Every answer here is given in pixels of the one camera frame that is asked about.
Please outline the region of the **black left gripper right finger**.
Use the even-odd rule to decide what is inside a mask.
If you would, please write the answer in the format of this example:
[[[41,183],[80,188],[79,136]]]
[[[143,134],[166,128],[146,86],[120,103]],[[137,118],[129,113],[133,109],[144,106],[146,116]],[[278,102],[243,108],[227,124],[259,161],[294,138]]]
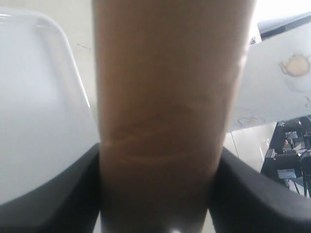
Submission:
[[[311,200],[259,174],[226,148],[209,212],[217,233],[309,233]]]

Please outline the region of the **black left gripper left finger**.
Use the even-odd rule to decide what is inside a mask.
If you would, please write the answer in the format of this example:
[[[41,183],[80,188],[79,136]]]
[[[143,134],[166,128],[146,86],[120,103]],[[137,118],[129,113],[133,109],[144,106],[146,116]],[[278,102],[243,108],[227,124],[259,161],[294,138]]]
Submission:
[[[37,189],[0,206],[2,233],[91,233],[100,208],[99,145]]]

